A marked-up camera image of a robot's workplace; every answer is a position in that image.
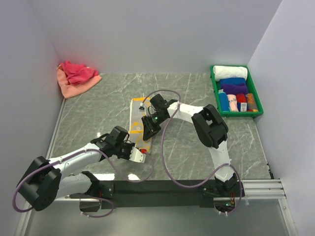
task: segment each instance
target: towel label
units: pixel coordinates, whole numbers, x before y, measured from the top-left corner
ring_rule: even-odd
[[[240,112],[245,112],[247,111],[247,103],[246,102],[241,102],[241,110]]]

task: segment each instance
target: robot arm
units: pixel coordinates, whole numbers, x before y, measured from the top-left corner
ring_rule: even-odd
[[[160,124],[170,118],[179,105],[177,100],[166,101],[160,94],[155,95],[150,103],[156,112],[142,117],[143,140],[147,140],[158,133],[161,129]],[[200,141],[209,149],[215,168],[224,163],[230,164],[226,146],[228,128],[213,105],[196,107],[180,104],[174,118],[188,121],[194,125]],[[234,171],[229,167],[218,170],[215,177],[226,190],[230,189],[237,181]]]
[[[82,172],[75,176],[69,176],[74,171],[80,170],[86,165],[96,163],[105,159],[97,151],[100,150],[108,157],[116,155],[118,158],[130,160],[133,162],[143,163],[145,154],[135,147],[135,143],[127,142],[128,132],[116,126],[110,134],[102,135],[92,140],[76,151],[66,155],[45,159],[44,157],[36,158],[20,181],[27,175],[44,167],[50,163],[60,161],[60,164],[48,167],[38,174],[35,174],[19,189],[19,193],[37,210],[43,210],[48,207],[56,198],[75,193],[84,193],[87,195],[99,196],[99,193],[108,191],[104,189],[99,180],[90,172]]]

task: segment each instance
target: blue towel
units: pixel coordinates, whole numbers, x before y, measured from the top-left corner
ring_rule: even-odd
[[[229,105],[226,93],[225,92],[219,93],[219,99],[220,99],[222,111],[223,112],[229,112],[230,111],[230,105]]]
[[[220,80],[220,88],[222,88],[222,85],[240,85],[240,84],[246,84],[246,81],[244,78],[227,78]]]

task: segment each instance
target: gray marble tabletop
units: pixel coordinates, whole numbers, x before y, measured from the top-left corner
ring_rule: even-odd
[[[119,125],[129,130],[130,101],[157,89],[173,89],[182,102],[194,106],[214,104],[216,99],[210,74],[101,74],[102,80],[86,93],[67,99],[52,146],[51,157],[74,151]],[[166,99],[176,95],[161,92]],[[231,163],[244,179],[270,178],[255,123],[252,118],[224,118],[228,128],[228,152]],[[151,180],[169,179],[160,159],[161,132],[153,137],[152,157],[155,170]],[[208,149],[199,141],[193,124],[174,119],[166,132],[164,151],[167,167],[176,179],[205,179],[214,169]],[[130,179],[142,179],[150,171],[144,164],[111,157],[114,164]],[[104,160],[87,166],[93,174],[122,179]]]

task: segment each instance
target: green bin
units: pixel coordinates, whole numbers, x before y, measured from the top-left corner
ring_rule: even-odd
[[[246,79],[246,85],[247,85],[249,93],[252,93],[254,95],[255,102],[256,102],[256,105],[258,108],[258,112],[223,112],[222,111],[221,103],[220,103],[220,99],[219,99],[219,92],[218,92],[218,90],[220,88],[220,83],[216,82],[216,80],[215,80],[215,74],[213,72],[214,65],[212,65],[212,66],[210,66],[211,80],[212,80],[213,89],[214,89],[214,93],[216,96],[217,106],[218,106],[218,110],[219,110],[220,115],[223,117],[257,117],[257,116],[262,115],[264,113],[264,110],[261,106],[257,91],[255,89],[255,85],[252,81],[250,70],[248,69],[248,67],[245,65],[224,65],[224,66],[242,66],[242,67],[245,67],[247,69],[248,75],[247,75],[247,79]]]

